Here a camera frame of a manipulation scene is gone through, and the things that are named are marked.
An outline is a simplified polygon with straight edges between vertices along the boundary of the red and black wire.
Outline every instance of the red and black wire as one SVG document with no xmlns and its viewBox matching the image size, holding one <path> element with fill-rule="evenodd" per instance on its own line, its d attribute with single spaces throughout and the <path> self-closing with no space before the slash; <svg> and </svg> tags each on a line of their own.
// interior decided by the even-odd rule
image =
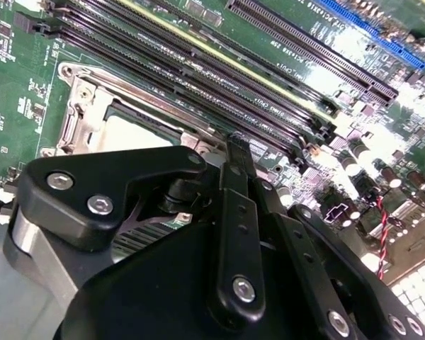
<svg viewBox="0 0 425 340">
<path fill-rule="evenodd" d="M 376 207 L 379 209 L 381 213 L 381 239 L 380 239 L 380 262 L 378 266 L 378 278 L 380 280 L 384 277 L 384 260 L 387 256 L 387 236 L 389 235 L 389 226 L 387 220 L 389 218 L 389 214 L 383 205 L 383 197 L 378 196 L 376 199 Z"/>
</svg>

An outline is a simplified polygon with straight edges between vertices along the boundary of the blue pcie slot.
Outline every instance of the blue pcie slot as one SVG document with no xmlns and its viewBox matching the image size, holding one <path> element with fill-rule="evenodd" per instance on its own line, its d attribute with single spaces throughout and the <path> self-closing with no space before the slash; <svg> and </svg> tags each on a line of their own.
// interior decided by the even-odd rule
<svg viewBox="0 0 425 340">
<path fill-rule="evenodd" d="M 419 59 L 415 55 L 413 55 L 409 50 L 397 44 L 396 42 L 390 42 L 386 39 L 380 37 L 379 31 L 372 27 L 369 23 L 366 23 L 362 19 L 360 19 L 356 14 L 351 13 L 342 5 L 339 5 L 334 0 L 316 0 L 320 3 L 325 9 L 334 12 L 335 14 L 345 18 L 350 23 L 356 25 L 357 27 L 363 29 L 365 32 L 371 35 L 372 38 L 375 39 L 377 43 L 385 47 L 396 57 L 404 60 L 408 64 L 416 67 L 417 69 L 425 68 L 425 61 Z"/>
</svg>

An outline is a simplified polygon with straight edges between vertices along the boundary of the electrolytic capacitor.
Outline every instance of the electrolytic capacitor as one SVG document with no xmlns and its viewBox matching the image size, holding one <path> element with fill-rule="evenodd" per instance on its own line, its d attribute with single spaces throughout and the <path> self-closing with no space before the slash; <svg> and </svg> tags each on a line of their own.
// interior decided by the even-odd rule
<svg viewBox="0 0 425 340">
<path fill-rule="evenodd" d="M 407 178 L 415 188 L 425 191 L 425 177 L 420 172 L 411 171 L 407 174 Z"/>
<path fill-rule="evenodd" d="M 340 216 L 337 217 L 336 221 L 339 222 L 340 225 L 345 228 L 349 227 L 353 223 L 353 221 L 351 221 L 351 219 L 346 213 L 340 214 Z"/>
<path fill-rule="evenodd" d="M 344 203 L 348 206 L 348 209 L 346 209 L 345 213 L 351 218 L 352 220 L 358 220 L 361 216 L 361 212 L 358 210 L 356 205 L 354 204 L 353 200 L 350 198 L 347 198 Z"/>
<path fill-rule="evenodd" d="M 357 161 L 348 152 L 342 153 L 339 161 L 346 174 L 350 177 L 357 175 L 361 171 L 361 167 L 357 164 Z"/>
<path fill-rule="evenodd" d="M 390 166 L 385 166 L 380 171 L 381 176 L 389 183 L 390 188 L 398 188 L 402 185 L 402 180 Z"/>
<path fill-rule="evenodd" d="M 368 149 L 364 144 L 359 143 L 355 145 L 351 151 L 357 160 L 363 163 L 368 163 L 372 161 L 372 155 L 370 149 Z"/>
<path fill-rule="evenodd" d="M 282 202 L 282 205 L 285 208 L 290 207 L 293 202 L 293 195 L 291 193 L 291 190 L 287 188 L 286 186 L 282 186 L 281 188 L 277 189 L 278 197 L 280 198 L 280 201 Z"/>
</svg>

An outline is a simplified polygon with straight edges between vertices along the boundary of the gray surface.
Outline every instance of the gray surface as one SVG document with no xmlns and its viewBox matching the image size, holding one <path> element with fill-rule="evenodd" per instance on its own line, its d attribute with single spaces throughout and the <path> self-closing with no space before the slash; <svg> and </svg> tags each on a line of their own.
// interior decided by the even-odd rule
<svg viewBox="0 0 425 340">
<path fill-rule="evenodd" d="M 62 311 L 46 289 L 14 271 L 1 250 L 6 226 L 0 225 L 0 340 L 48 340 Z"/>
</svg>

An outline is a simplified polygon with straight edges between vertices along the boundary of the motherboard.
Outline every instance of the motherboard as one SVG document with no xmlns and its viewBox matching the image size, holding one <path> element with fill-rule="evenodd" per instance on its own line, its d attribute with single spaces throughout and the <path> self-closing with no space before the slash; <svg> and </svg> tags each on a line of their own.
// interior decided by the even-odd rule
<svg viewBox="0 0 425 340">
<path fill-rule="evenodd" d="M 284 206 L 375 250 L 384 203 L 395 243 L 425 218 L 425 0 L 0 0 L 4 207 L 34 158 L 219 166 L 230 135 Z"/>
</svg>

